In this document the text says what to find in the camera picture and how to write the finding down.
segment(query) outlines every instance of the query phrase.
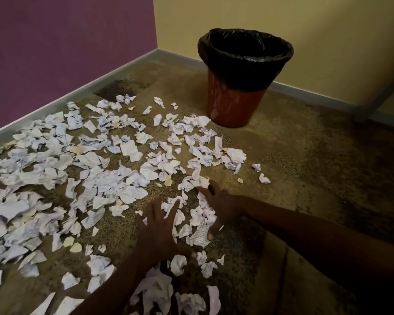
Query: forearm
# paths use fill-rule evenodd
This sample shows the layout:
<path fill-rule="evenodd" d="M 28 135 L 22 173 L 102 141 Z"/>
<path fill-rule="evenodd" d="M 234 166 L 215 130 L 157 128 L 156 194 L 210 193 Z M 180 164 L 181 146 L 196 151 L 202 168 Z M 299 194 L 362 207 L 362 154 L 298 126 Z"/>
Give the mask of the forearm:
<path fill-rule="evenodd" d="M 237 200 L 246 215 L 278 236 L 314 267 L 354 290 L 394 290 L 394 245 L 326 220 L 268 205 Z"/>
<path fill-rule="evenodd" d="M 144 250 L 134 249 L 112 276 L 89 295 L 71 315 L 113 314 L 129 301 L 134 290 L 152 267 Z"/>

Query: person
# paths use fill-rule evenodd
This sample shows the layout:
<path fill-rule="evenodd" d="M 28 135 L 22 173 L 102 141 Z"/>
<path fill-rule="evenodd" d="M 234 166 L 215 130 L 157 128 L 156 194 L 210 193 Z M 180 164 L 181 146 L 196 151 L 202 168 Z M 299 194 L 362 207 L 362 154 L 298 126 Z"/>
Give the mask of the person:
<path fill-rule="evenodd" d="M 393 244 L 312 215 L 232 195 L 213 180 L 208 189 L 196 189 L 216 212 L 209 240 L 216 237 L 221 226 L 245 216 L 283 240 L 321 273 L 367 300 L 373 305 L 373 313 L 394 313 Z M 136 216 L 139 229 L 136 247 L 115 273 L 71 314 L 120 313 L 153 265 L 176 254 L 195 258 L 190 246 L 173 240 L 172 227 L 178 208 L 179 201 L 164 219 L 161 199 L 157 199 L 146 208 L 147 226 Z"/>

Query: trash bag rim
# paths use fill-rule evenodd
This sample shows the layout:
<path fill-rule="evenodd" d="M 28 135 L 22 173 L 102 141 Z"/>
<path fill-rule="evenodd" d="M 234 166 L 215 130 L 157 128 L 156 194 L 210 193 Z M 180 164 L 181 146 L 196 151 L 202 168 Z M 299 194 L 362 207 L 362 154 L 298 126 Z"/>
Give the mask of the trash bag rim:
<path fill-rule="evenodd" d="M 213 32 L 213 31 L 216 31 L 216 32 L 220 32 L 220 31 L 257 32 L 257 33 L 259 33 L 259 34 L 261 34 L 261 35 L 273 36 L 273 37 L 276 38 L 276 39 L 280 39 L 280 40 L 286 45 L 288 51 L 287 51 L 287 53 L 286 53 L 285 55 L 280 54 L 280 55 L 276 55 L 276 56 L 263 56 L 263 57 L 242 56 L 242 55 L 232 54 L 232 53 L 225 52 L 225 51 L 222 51 L 222 50 L 220 50 L 220 49 L 217 49 L 216 47 L 214 47 L 214 46 L 212 45 L 212 43 L 210 42 L 210 33 Z M 289 58 L 289 59 L 290 59 L 290 58 L 293 57 L 293 54 L 294 54 L 293 46 L 292 46 L 292 44 L 291 44 L 290 42 L 288 42 L 288 41 L 282 39 L 281 37 L 274 36 L 273 34 L 266 33 L 266 32 L 260 32 L 260 31 L 257 31 L 257 30 L 246 30 L 246 29 L 243 29 L 243 28 L 212 28 L 212 29 L 210 29 L 205 35 L 203 35 L 203 36 L 200 38 L 200 41 L 201 41 L 202 39 L 207 39 L 207 40 L 208 40 L 208 45 L 209 45 L 213 50 L 215 50 L 216 52 L 218 52 L 218 53 L 220 53 L 220 54 L 226 54 L 226 55 L 228 55 L 228 56 L 230 56 L 230 57 L 232 57 L 232 58 L 236 58 L 236 59 L 240 59 L 240 60 L 241 60 L 241 59 L 245 59 L 246 61 L 250 61 L 250 62 L 254 62 L 254 63 L 257 63 L 257 62 L 271 62 L 271 61 L 282 60 L 282 59 L 285 59 L 285 58 Z"/>

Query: black trash bag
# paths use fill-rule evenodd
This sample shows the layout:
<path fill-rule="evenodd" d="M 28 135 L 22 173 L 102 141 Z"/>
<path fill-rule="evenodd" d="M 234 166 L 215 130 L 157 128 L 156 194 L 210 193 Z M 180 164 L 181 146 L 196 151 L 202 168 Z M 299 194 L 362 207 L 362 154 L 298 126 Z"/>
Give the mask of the black trash bag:
<path fill-rule="evenodd" d="M 203 62 L 230 89 L 261 91 L 293 56 L 293 46 L 268 33 L 214 28 L 198 42 Z"/>

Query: yellow wall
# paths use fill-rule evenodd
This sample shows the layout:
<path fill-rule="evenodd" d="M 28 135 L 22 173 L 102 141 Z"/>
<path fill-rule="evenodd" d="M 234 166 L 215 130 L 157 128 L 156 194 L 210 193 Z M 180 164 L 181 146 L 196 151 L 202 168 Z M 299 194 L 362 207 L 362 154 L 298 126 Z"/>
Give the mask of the yellow wall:
<path fill-rule="evenodd" d="M 199 58 L 211 28 L 280 36 L 295 54 L 276 81 L 353 104 L 394 77 L 394 0 L 153 0 L 158 47 Z M 394 114 L 394 98 L 382 107 Z"/>

